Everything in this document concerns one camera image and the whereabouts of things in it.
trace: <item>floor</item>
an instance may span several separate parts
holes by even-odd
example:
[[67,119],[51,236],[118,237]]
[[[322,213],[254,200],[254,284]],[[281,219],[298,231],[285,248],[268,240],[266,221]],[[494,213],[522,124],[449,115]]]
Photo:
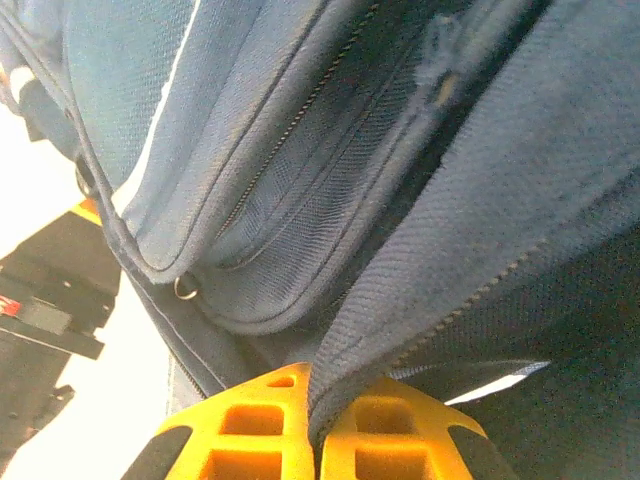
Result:
[[[30,143],[0,106],[0,258],[81,200],[74,167],[51,145]],[[76,396],[14,457],[2,480],[120,478],[166,416],[169,355],[129,282],[96,333],[97,361],[73,357],[58,385]]]

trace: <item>yellow plastic part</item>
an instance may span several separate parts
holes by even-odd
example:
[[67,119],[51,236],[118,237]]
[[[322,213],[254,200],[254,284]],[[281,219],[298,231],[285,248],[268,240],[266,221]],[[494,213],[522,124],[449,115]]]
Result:
[[82,203],[79,203],[78,205],[73,207],[71,211],[76,215],[84,218],[85,220],[89,220],[91,223],[102,226],[102,221],[100,220],[100,215],[98,214],[96,204],[90,198],[87,198]]
[[[188,408],[159,433],[193,433],[167,480],[314,480],[307,439],[309,366],[291,365]],[[320,480],[471,480],[447,429],[480,425],[418,390],[383,379],[340,417]]]

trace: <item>metal ring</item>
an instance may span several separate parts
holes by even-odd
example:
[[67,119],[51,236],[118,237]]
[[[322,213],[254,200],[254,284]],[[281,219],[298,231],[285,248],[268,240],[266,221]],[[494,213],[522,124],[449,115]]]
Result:
[[196,288],[195,290],[187,293],[186,295],[182,295],[178,290],[180,289],[180,277],[176,278],[175,281],[173,282],[173,293],[176,294],[176,297],[178,297],[180,300],[191,300],[193,298],[196,297],[196,295],[198,295],[198,289]]

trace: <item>black plastic part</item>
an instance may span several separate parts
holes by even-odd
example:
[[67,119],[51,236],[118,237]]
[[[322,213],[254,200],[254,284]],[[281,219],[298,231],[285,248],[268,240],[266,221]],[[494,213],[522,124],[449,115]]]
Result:
[[191,427],[176,427],[153,437],[122,480],[165,480],[191,437]]
[[518,480],[488,438],[459,426],[449,427],[449,435],[474,480]]

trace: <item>red label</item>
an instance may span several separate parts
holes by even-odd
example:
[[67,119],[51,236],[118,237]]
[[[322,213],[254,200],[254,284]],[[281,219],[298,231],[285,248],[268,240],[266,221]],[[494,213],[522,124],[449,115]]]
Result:
[[0,295],[0,315],[15,317],[22,308],[22,305],[15,300]]

